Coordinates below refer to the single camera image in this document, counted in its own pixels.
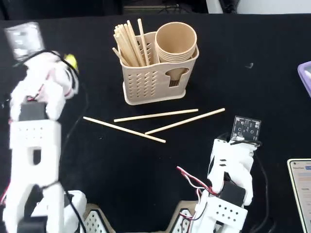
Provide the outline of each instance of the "chopstick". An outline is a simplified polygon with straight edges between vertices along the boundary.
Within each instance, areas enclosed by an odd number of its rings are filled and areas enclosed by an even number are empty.
[[[125,27],[126,32],[128,33],[128,37],[129,37],[130,42],[132,44],[134,53],[135,53],[136,57],[138,58],[140,66],[144,67],[145,63],[144,63],[144,60],[141,56],[140,49],[138,47],[137,40],[136,40],[136,37],[134,35],[134,31],[133,31],[131,22],[128,20],[127,24],[125,24],[124,27]]]
[[[145,35],[144,35],[144,30],[143,30],[143,28],[142,28],[141,19],[139,18],[139,19],[137,20],[137,22],[138,22],[138,27],[139,27],[140,37],[141,37],[142,48],[143,48],[143,50],[144,50],[146,65],[149,66],[150,63],[149,63],[149,59],[148,59],[148,53],[147,53]]]
[[[116,130],[121,130],[121,131],[124,131],[124,132],[127,132],[127,133],[132,133],[132,134],[135,134],[135,135],[138,135],[138,136],[141,136],[141,137],[145,137],[145,138],[157,141],[157,142],[166,143],[166,141],[163,140],[163,139],[160,139],[160,138],[157,138],[157,137],[153,137],[153,136],[149,136],[149,135],[145,135],[143,133],[139,133],[139,132],[136,132],[136,131],[133,131],[133,130],[129,130],[129,129],[126,129],[126,128],[123,128],[123,127],[120,127],[120,126],[112,125],[112,124],[106,123],[106,122],[101,121],[101,120],[96,120],[96,119],[89,118],[89,117],[86,117],[86,116],[84,116],[83,119],[91,121],[91,122],[94,122],[94,123],[98,123],[98,124],[101,124],[101,125],[104,125],[104,126],[116,129]]]
[[[115,52],[115,54],[119,57],[119,59],[126,65],[129,66],[127,61],[122,57],[122,55],[116,50],[116,48],[112,48],[112,50]]]
[[[177,115],[177,114],[184,114],[184,113],[193,113],[197,111],[199,111],[199,109],[189,109],[189,110],[157,113],[157,114],[150,114],[150,115],[143,115],[143,116],[132,116],[132,117],[126,117],[126,118],[119,118],[119,119],[114,119],[113,121],[120,122],[120,121],[128,121],[128,120],[138,120],[138,119],[145,119],[145,118],[152,118],[152,117],[163,117],[163,116],[170,116],[170,115]]]
[[[178,125],[186,124],[186,123],[188,123],[188,122],[191,122],[191,121],[194,121],[194,120],[198,120],[198,119],[201,119],[201,118],[204,118],[204,117],[208,117],[208,116],[213,115],[213,114],[221,113],[221,112],[223,112],[224,110],[225,110],[224,108],[221,108],[221,109],[218,109],[218,110],[209,112],[209,113],[205,113],[205,114],[198,115],[198,116],[195,116],[195,117],[186,119],[186,120],[182,120],[182,121],[176,122],[176,123],[171,124],[171,125],[163,126],[163,127],[161,127],[161,128],[148,131],[148,132],[146,132],[145,134],[152,134],[152,133],[156,133],[156,132],[159,132],[159,131],[162,131],[162,130],[167,130],[167,129],[169,129],[169,128],[176,127],[176,126],[178,126]]]
[[[119,24],[115,26],[114,29],[114,38],[118,44],[118,47],[121,52],[115,52],[114,53],[118,56],[118,58],[121,60],[123,64],[126,66],[131,67],[144,67],[149,65],[148,60],[148,54],[147,54],[147,48],[146,48],[146,42],[145,37],[142,30],[142,24],[141,20],[138,21],[138,26],[140,30],[140,37],[142,39],[142,47],[144,51],[144,56],[146,59],[146,63],[144,62],[143,56],[140,52],[140,48],[138,46],[138,42],[136,40],[134,30],[132,28],[131,22],[128,20],[127,24]]]

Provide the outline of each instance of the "purple container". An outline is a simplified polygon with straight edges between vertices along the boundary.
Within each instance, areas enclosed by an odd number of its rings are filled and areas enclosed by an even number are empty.
[[[302,83],[311,97],[311,62],[300,64],[297,70]]]

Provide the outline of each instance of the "smartphone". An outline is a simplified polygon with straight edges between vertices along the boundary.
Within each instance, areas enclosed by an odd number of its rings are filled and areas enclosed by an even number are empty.
[[[289,159],[293,191],[304,233],[311,233],[311,159]]]

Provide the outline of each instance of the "black table surface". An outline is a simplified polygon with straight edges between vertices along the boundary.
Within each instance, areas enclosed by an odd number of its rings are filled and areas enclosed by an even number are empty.
[[[141,16],[146,32],[182,21],[197,32],[200,56],[186,96],[138,106],[125,103],[113,29],[138,16],[87,17],[38,21],[46,48],[73,53],[88,88],[88,117],[113,122],[119,117],[199,108],[224,113],[156,133],[166,144],[82,121],[61,162],[60,177],[68,190],[83,191],[101,207],[118,232],[157,231],[168,226],[180,200],[196,200],[195,190],[175,169],[183,167],[205,179],[213,140],[230,132],[235,115],[262,120],[261,158],[269,178],[270,216],[275,232],[302,232],[286,161],[310,156],[310,97],[297,66],[311,59],[311,15],[165,15]],[[0,21],[1,27],[21,23]],[[0,96],[24,78],[0,33]],[[69,100],[59,119],[63,139],[84,105],[84,93]],[[118,123],[146,132],[195,116],[167,116]],[[0,116],[0,190],[9,182],[11,154],[8,118]],[[264,179],[257,163],[252,172],[254,198],[244,232],[264,216]]]

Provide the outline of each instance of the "circuit board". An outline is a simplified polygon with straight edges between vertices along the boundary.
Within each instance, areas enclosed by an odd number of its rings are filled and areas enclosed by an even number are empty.
[[[235,116],[231,140],[258,140],[260,120]]]

